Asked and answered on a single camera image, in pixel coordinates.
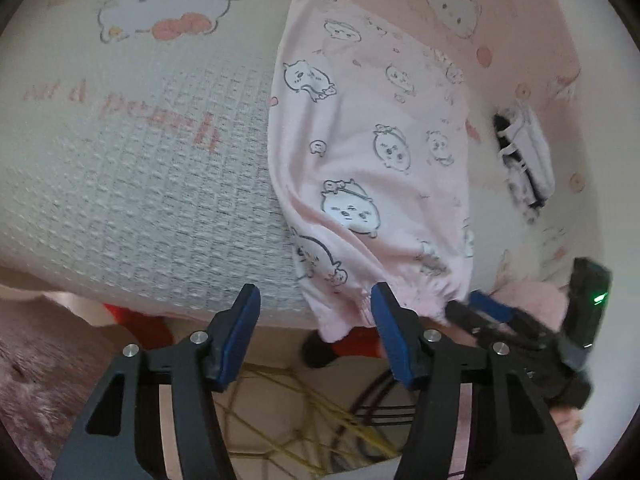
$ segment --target white cloth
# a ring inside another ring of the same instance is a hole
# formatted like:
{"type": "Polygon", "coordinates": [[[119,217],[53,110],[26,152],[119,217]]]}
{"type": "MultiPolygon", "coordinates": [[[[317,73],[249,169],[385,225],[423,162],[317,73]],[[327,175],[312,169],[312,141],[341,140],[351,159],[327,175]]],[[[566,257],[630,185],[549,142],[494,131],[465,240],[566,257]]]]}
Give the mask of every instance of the white cloth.
{"type": "MultiPolygon", "coordinates": [[[[53,16],[48,1],[26,0],[0,37],[0,265],[57,290],[207,322],[255,283],[260,323],[314,328],[267,162],[291,0],[233,0],[212,34],[109,43],[92,7],[106,0],[69,0],[53,16]],[[44,44],[52,50],[36,67],[44,44]]],[[[138,15],[156,1],[111,4],[138,15]]]]}
{"type": "Polygon", "coordinates": [[[556,189],[549,146],[538,118],[525,102],[516,101],[500,115],[510,123],[497,133],[508,142],[500,155],[507,169],[509,188],[514,200],[524,206],[527,217],[532,219],[530,209],[542,207],[556,189]]]}

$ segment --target pink fluffy rug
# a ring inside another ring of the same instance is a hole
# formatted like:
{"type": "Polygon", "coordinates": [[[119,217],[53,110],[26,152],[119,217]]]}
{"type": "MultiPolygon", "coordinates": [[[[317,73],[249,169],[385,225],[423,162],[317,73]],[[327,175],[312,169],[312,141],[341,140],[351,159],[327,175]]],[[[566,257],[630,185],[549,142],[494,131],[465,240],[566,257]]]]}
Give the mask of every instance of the pink fluffy rug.
{"type": "Polygon", "coordinates": [[[117,350],[48,300],[0,300],[0,420],[43,478],[117,350]]]}

